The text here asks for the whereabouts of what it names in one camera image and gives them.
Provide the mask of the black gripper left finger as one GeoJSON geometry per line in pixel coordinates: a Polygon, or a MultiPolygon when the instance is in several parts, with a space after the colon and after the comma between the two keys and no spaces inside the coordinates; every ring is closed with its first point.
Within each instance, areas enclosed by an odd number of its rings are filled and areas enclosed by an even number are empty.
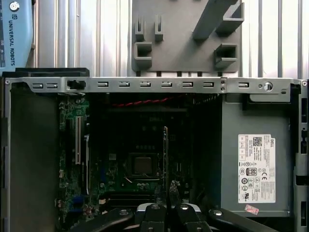
{"type": "Polygon", "coordinates": [[[162,186],[154,191],[154,203],[144,203],[136,211],[115,208],[87,222],[81,222],[71,232],[165,232],[167,230],[166,191],[162,186]]]}

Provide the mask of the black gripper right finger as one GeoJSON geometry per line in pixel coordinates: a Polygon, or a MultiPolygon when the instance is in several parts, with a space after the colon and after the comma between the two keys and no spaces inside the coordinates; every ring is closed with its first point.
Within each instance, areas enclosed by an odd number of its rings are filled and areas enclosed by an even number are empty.
{"type": "Polygon", "coordinates": [[[195,204],[183,203],[174,180],[169,183],[171,230],[173,232],[273,232],[274,229],[222,208],[206,213],[195,204]]]}

